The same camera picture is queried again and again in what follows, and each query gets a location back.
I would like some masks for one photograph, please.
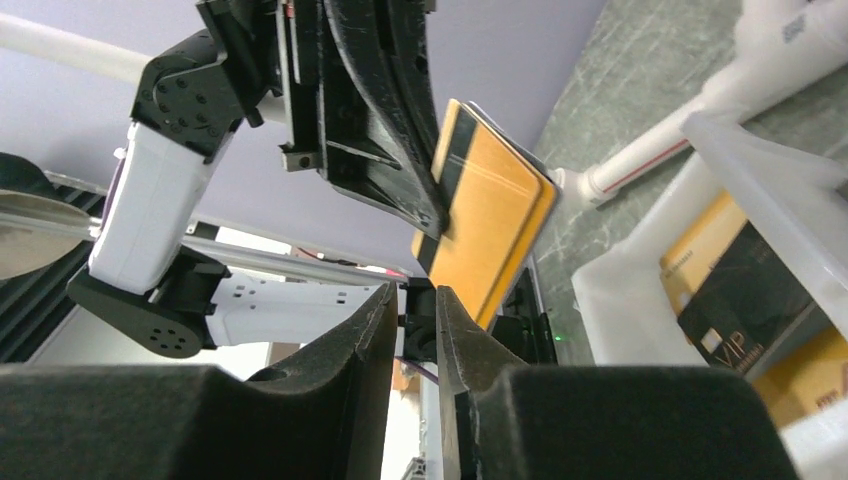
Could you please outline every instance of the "black stripe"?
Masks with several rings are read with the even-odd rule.
[[[442,174],[438,179],[436,187],[442,201],[447,205],[450,211],[453,205],[453,199],[456,196],[456,189],[459,187],[459,180],[462,177],[462,172],[465,171],[465,162],[468,159],[468,151],[471,149],[471,140],[474,138],[474,131],[477,129],[477,120],[465,111],[464,108],[459,109],[454,123],[453,132],[451,133],[451,143],[448,146],[447,158],[442,166]],[[439,249],[439,240],[425,236],[421,242],[421,251],[418,252],[418,263],[424,268],[428,274],[433,268],[433,261],[436,259],[436,251]]]

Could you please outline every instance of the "white bin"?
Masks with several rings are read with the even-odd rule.
[[[677,325],[660,257],[726,189],[790,271],[848,334],[848,169],[694,114],[697,149],[628,238],[572,277],[598,365],[706,365]],[[781,432],[805,479],[848,478],[848,403]]]

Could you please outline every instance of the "gray wall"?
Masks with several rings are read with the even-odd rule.
[[[472,100],[532,147],[605,0],[441,0],[428,19],[436,105]],[[0,0],[0,12],[155,55],[202,27],[191,0]],[[99,184],[126,143],[132,85],[0,50],[0,150]],[[286,174],[279,125],[237,135],[201,205],[209,221],[420,272],[412,228]]]

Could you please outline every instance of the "black vent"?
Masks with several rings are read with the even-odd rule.
[[[101,216],[102,196],[58,187],[62,199],[92,216]],[[71,253],[40,270],[0,280],[0,363],[24,362],[74,308],[65,285],[85,264],[92,244],[83,242]]]

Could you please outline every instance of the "metal rod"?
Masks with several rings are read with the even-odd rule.
[[[153,58],[106,42],[0,13],[0,48],[138,85]],[[259,102],[262,118],[286,123],[283,98],[270,94]]]
[[[0,204],[0,225],[50,235],[68,236],[89,242],[96,240],[100,231],[98,218],[81,219],[71,215],[4,204]],[[323,283],[367,286],[389,281],[400,283],[406,281],[406,277],[227,245],[199,237],[186,236],[183,238],[183,245],[231,267]]]

